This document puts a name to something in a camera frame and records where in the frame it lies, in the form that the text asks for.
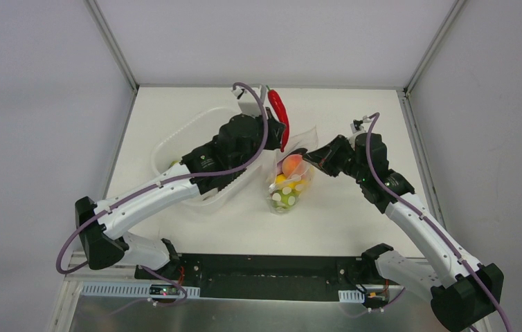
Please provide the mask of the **clear polka dot zip bag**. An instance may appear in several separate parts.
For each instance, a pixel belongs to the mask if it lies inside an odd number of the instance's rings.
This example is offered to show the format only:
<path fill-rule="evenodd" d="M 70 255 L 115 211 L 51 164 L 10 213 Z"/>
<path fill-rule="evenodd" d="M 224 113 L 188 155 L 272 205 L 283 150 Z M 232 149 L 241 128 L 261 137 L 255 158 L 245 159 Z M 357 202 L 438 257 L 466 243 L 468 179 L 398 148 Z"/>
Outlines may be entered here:
<path fill-rule="evenodd" d="M 305 198 L 314 180 L 314 167 L 303 155 L 317 145 L 316 127 L 312 127 L 289 137 L 285 148 L 271 155 L 262 191 L 271 213 L 287 214 Z"/>

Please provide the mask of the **toy peach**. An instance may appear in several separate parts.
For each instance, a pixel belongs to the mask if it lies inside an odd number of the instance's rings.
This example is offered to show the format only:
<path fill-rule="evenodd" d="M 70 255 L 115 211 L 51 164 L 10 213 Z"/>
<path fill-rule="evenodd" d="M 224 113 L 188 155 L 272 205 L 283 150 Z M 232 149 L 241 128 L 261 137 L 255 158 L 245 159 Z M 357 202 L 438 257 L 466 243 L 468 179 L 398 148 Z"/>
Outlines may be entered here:
<path fill-rule="evenodd" d="M 281 170 L 284 176 L 290 177 L 295 174 L 298 166 L 303 162 L 303 157 L 300 154 L 291 154 L 287 156 L 281 165 Z"/>

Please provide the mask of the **yellow toy pepper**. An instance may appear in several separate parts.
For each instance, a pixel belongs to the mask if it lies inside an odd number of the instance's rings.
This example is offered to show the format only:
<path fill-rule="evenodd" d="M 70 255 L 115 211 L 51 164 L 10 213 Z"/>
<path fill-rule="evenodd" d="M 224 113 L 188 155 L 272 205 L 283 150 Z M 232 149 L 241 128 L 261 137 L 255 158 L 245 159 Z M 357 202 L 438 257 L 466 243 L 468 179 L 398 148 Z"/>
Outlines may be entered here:
<path fill-rule="evenodd" d="M 300 194 L 307 190 L 310 186 L 310 181 L 304 176 L 295 175 L 294 177 L 288 178 L 283 174 L 279 174 L 275 179 L 276 188 L 288 194 L 290 192 L 295 192 L 296 194 Z"/>

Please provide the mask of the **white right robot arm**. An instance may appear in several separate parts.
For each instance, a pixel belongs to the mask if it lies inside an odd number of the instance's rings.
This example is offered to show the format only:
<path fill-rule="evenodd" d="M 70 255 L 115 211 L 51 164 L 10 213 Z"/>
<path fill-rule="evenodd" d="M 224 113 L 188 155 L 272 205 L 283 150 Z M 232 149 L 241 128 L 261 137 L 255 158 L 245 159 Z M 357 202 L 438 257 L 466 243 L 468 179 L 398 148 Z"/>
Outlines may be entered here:
<path fill-rule="evenodd" d="M 424 255 L 430 267 L 404 264 L 391 247 L 366 252 L 361 276 L 371 284 L 391 279 L 428 301 L 434 316 L 448 331 L 463 331 L 497 311 L 504 274 L 496 264 L 483 264 L 467 252 L 430 215 L 414 187 L 389 167 L 381 135 L 342 135 L 303 160 L 328 176 L 345 174 L 382 214 L 400 227 Z"/>

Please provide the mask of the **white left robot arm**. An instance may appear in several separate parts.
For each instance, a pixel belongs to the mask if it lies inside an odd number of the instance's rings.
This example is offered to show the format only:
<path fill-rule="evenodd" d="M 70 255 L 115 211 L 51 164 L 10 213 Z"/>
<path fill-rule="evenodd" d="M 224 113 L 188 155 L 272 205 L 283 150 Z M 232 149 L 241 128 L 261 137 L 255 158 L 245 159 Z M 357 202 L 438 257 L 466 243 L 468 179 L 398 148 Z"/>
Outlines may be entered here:
<path fill-rule="evenodd" d="M 262 150 L 279 149 L 285 129 L 270 110 L 264 116 L 235 115 L 210 141 L 192 149 L 143 187 L 98 202 L 88 196 L 78 199 L 75 226 L 86 266 L 102 270 L 126 261 L 152 269 L 161 279 L 172 279 L 179 262 L 171 243 L 145 239 L 130 229 L 172 205 L 220 192 Z"/>

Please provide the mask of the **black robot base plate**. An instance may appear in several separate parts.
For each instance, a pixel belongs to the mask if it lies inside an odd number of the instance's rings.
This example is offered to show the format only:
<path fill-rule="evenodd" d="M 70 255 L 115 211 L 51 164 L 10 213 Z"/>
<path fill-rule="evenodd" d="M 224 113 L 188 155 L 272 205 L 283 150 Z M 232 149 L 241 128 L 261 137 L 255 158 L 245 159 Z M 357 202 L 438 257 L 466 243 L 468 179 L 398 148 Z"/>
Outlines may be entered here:
<path fill-rule="evenodd" d="M 373 264 L 349 256 L 183 253 L 156 273 L 220 299 L 335 302 L 340 291 L 381 293 L 394 284 Z"/>

